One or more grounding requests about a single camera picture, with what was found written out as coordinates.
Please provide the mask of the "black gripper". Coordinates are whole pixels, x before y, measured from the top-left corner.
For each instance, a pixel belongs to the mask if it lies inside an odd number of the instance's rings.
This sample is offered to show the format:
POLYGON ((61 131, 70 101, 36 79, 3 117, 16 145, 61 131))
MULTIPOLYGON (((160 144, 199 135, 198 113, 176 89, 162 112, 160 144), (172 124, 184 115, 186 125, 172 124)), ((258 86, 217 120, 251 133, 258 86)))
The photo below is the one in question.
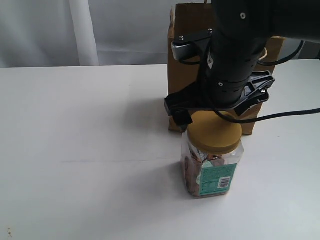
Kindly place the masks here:
POLYGON ((269 71, 253 72, 240 82, 218 81, 210 85, 207 80, 196 80, 181 91, 169 94, 164 100, 165 108, 184 133, 193 120, 188 111, 177 110, 210 110, 213 106, 218 111, 233 110, 240 117, 269 100, 268 89, 274 82, 269 71))

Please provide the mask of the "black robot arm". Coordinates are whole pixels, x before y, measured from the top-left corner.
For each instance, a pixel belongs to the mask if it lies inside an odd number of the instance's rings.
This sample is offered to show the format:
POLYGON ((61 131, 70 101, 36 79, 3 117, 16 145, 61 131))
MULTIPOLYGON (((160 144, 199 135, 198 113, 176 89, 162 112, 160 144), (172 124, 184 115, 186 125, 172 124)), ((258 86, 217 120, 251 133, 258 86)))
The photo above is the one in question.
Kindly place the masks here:
POLYGON ((211 4, 215 26, 181 34, 171 44, 176 61, 198 66, 195 81, 164 100, 166 112, 179 130, 187 130, 193 122, 191 113, 197 111, 212 111, 235 124, 319 113, 316 108, 241 119, 250 108, 268 101, 268 89, 275 81, 270 71, 256 72, 255 67, 277 66, 293 58, 262 61, 268 40, 319 41, 319 1, 214 0, 211 4))

